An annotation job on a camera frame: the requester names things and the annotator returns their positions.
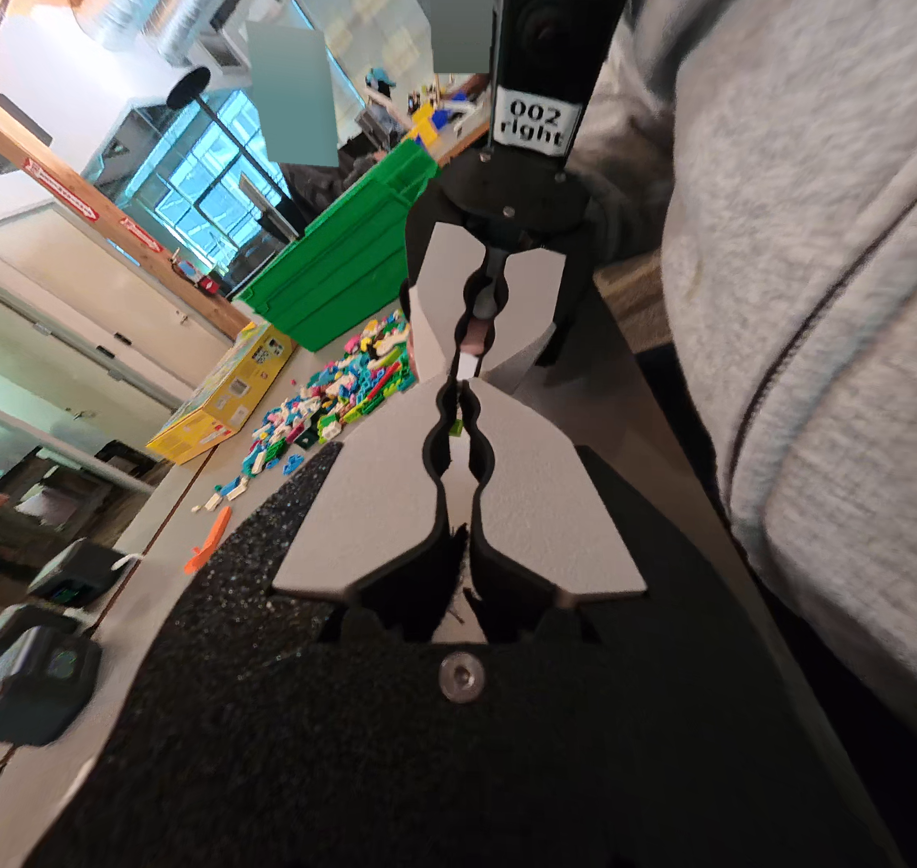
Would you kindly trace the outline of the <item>pile of colourful lego bricks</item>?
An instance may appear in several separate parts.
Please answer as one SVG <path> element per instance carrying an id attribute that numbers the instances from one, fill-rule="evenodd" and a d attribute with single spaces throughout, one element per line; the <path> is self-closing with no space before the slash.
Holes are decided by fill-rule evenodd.
<path id="1" fill-rule="evenodd" d="M 250 479 L 279 465 L 291 453 L 338 438 L 393 396 L 407 392 L 416 375 L 408 354 L 411 325 L 400 309 L 369 320 L 344 345 L 343 353 L 321 367 L 279 405 L 269 409 L 252 433 L 240 466 Z"/>

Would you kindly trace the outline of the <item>grey hoodie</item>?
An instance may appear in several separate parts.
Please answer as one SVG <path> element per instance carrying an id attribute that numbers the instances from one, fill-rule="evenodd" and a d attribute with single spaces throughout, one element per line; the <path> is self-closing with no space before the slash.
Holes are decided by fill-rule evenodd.
<path id="1" fill-rule="evenodd" d="M 671 328 L 760 579 L 915 727 L 915 0 L 640 0 Z"/>

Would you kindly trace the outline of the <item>black device box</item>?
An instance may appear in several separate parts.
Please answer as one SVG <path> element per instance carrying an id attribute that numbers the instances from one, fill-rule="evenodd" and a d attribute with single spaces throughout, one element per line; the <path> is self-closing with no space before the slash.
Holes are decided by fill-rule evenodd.
<path id="1" fill-rule="evenodd" d="M 25 631 L 1 658 L 1 741 L 41 747 L 59 739 L 96 688 L 99 644 L 51 626 Z"/>
<path id="2" fill-rule="evenodd" d="M 105 595 L 135 561 L 86 538 L 71 543 L 40 570 L 28 595 L 55 605 L 85 608 Z"/>

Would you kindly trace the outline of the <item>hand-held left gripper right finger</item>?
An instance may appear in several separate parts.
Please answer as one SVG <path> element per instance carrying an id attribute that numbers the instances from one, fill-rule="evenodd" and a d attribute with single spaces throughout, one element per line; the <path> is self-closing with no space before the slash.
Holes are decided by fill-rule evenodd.
<path id="1" fill-rule="evenodd" d="M 469 603 L 486 640 L 513 643 L 548 610 L 644 595 L 648 586 L 575 445 L 532 408 L 462 383 L 469 470 Z"/>

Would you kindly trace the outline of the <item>dark shelf unit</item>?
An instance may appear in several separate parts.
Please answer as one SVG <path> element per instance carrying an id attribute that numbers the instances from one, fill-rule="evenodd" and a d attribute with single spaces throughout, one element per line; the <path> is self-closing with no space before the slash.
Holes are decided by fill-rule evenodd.
<path id="1" fill-rule="evenodd" d="M 74 541 L 109 533 L 118 516 L 141 507 L 165 466 L 119 442 L 97 460 L 115 481 L 50 449 L 34 448 L 2 472 L 2 574 L 24 580 Z"/>

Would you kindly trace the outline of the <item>wooden beam with red signs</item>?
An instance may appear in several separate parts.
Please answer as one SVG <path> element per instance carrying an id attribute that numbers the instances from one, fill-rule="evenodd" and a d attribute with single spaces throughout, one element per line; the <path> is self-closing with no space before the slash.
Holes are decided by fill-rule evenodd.
<path id="1" fill-rule="evenodd" d="M 75 216 L 117 245 L 178 301 L 220 333 L 235 340 L 246 316 L 220 295 L 208 295 L 177 274 L 166 249 L 111 202 L 38 136 L 5 110 L 1 113 L 1 152 Z"/>

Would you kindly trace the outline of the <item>orange lego piece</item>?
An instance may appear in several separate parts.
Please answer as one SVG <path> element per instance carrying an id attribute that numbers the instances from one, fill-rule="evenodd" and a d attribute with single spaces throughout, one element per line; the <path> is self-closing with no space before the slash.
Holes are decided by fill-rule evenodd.
<path id="1" fill-rule="evenodd" d="M 213 554 L 218 550 L 223 541 L 232 514 L 233 511 L 231 507 L 225 507 L 219 512 L 202 546 L 194 548 L 191 559 L 184 564 L 183 572 L 187 576 L 195 575 L 210 562 Z"/>

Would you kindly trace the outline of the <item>yellow cardboard lego box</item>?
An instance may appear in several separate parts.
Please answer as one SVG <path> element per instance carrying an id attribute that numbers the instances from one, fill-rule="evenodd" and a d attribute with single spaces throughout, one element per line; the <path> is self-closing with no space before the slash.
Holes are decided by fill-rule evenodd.
<path id="1" fill-rule="evenodd" d="M 146 450 L 183 464 L 238 434 L 295 347 L 291 337 L 266 321 L 247 324 L 190 398 L 146 444 Z"/>

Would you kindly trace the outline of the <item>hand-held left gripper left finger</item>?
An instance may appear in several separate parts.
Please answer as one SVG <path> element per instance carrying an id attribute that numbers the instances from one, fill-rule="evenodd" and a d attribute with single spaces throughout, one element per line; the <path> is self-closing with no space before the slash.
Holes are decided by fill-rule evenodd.
<path id="1" fill-rule="evenodd" d="M 372 611 L 430 641 L 459 582 L 443 473 L 457 382 L 436 375 L 386 401 L 340 445 L 281 562 L 278 594 Z"/>

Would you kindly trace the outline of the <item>black floor lamp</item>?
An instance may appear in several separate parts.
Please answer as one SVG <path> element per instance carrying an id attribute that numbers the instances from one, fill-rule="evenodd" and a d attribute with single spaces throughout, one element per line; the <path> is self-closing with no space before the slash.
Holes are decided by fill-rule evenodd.
<path id="1" fill-rule="evenodd" d="M 204 99 L 204 92 L 207 91 L 211 79 L 211 72 L 205 66 L 198 66 L 186 72 L 182 78 L 173 86 L 166 98 L 166 106 L 173 112 L 180 112 L 191 103 L 196 103 L 200 111 L 208 117 L 212 125 L 230 140 L 237 151 L 238 158 L 242 159 L 257 174 L 263 184 L 269 187 L 278 197 L 277 204 L 272 203 L 261 190 L 254 184 L 248 174 L 240 171 L 237 186 L 244 197 L 250 204 L 258 210 L 261 222 L 266 222 L 267 226 L 275 236 L 286 243 L 294 243 L 300 238 L 301 230 L 289 220 L 289 216 L 301 219 L 300 211 L 292 202 L 288 193 L 284 192 L 279 182 L 274 178 L 269 170 L 258 161 L 258 158 L 246 148 L 246 145 L 240 140 L 235 132 L 212 106 Z"/>

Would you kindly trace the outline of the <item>cluttered wooden background table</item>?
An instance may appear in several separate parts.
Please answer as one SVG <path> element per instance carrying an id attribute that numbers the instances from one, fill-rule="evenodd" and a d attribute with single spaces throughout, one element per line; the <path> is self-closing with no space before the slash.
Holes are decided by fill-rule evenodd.
<path id="1" fill-rule="evenodd" d="M 435 155 L 440 145 L 472 141 L 474 127 L 486 119 L 490 77 L 475 74 L 456 86 L 438 80 L 408 95 L 406 112 L 395 105 L 396 84 L 381 67 L 364 78 L 364 106 L 357 126 L 379 155 L 411 142 Z"/>

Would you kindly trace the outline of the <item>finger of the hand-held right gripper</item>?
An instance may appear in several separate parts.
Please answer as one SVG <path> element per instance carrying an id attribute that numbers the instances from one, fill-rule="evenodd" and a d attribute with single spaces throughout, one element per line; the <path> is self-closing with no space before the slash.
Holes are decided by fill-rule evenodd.
<path id="1" fill-rule="evenodd" d="M 465 287 L 483 266 L 484 243 L 465 228 L 438 222 L 419 276 L 409 291 L 418 380 L 446 374 L 457 351 L 456 330 L 467 311 Z"/>
<path id="2" fill-rule="evenodd" d="M 566 256 L 533 249 L 506 257 L 501 274 L 477 295 L 476 317 L 494 334 L 479 376 L 512 395 L 556 330 L 555 311 Z"/>

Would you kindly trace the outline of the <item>green plastic bin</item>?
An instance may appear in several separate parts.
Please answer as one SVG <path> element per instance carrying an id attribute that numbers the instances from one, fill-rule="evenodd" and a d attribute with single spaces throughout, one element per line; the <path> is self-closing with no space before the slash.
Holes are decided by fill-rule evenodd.
<path id="1" fill-rule="evenodd" d="M 247 280 L 236 300 L 319 351 L 397 299 L 407 278 L 407 215 L 438 172 L 422 144 L 402 141 Z"/>

